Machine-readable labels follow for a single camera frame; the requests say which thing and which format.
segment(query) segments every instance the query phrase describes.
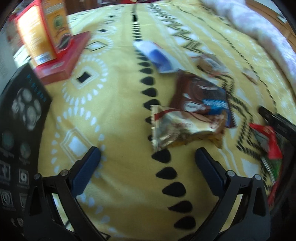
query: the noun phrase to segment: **red box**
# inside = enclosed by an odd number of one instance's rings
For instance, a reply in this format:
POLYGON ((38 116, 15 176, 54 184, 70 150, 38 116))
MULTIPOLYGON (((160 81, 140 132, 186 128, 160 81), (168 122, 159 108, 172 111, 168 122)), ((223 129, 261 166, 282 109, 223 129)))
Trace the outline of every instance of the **red box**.
POLYGON ((73 36, 73 42, 63 57, 52 60, 45 65, 37 66, 34 72, 44 85, 69 79, 72 71, 91 37, 90 32, 73 36))

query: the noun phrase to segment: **yellow bedsheet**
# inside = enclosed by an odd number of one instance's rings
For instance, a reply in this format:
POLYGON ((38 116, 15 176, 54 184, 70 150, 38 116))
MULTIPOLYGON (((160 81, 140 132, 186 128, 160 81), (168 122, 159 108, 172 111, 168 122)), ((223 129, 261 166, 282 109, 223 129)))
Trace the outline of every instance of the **yellow bedsheet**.
MULTIPOLYGON (((198 0, 107 6, 73 14, 69 22, 73 34, 91 31, 92 37, 72 77, 47 86, 53 101, 38 168, 43 176, 56 175, 91 146, 101 149, 101 163, 78 201, 109 240, 178 240, 197 230, 217 201, 194 162, 199 147, 226 170, 247 177, 261 174, 269 191, 270 179, 248 124, 263 123, 258 105, 294 123, 296 111, 288 81, 255 40, 198 0), (169 104, 176 74, 157 73, 135 51, 137 39, 156 42, 189 72, 229 91, 237 127, 226 129, 221 150, 209 141, 195 141, 153 155, 151 125, 145 119, 150 104, 169 104), (214 53, 230 74, 208 77, 191 61, 197 53, 214 53), (258 74, 258 85, 241 73, 244 67, 258 74), (177 177, 156 177, 166 167, 177 177), (169 209, 180 202, 183 208, 169 209)), ((236 208, 237 202, 224 228, 236 208)))

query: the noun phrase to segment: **barcode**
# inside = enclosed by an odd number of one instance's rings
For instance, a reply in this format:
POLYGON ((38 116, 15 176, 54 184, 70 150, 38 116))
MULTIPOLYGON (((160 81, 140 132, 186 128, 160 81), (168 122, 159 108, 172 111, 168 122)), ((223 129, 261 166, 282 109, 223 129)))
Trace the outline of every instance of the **barcode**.
POLYGON ((48 62, 50 60, 52 60, 52 57, 49 52, 43 53, 35 58, 35 61, 38 65, 48 62))

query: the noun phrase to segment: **gold snack wrapper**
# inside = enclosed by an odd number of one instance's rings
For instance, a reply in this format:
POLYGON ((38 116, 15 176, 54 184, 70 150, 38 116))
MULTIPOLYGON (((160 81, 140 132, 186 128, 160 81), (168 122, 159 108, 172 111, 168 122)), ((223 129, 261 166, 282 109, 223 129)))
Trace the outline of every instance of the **gold snack wrapper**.
POLYGON ((151 111, 154 151, 185 145, 197 139, 209 139, 218 148, 222 147, 226 111, 221 115, 201 115, 161 105, 152 105, 151 111))

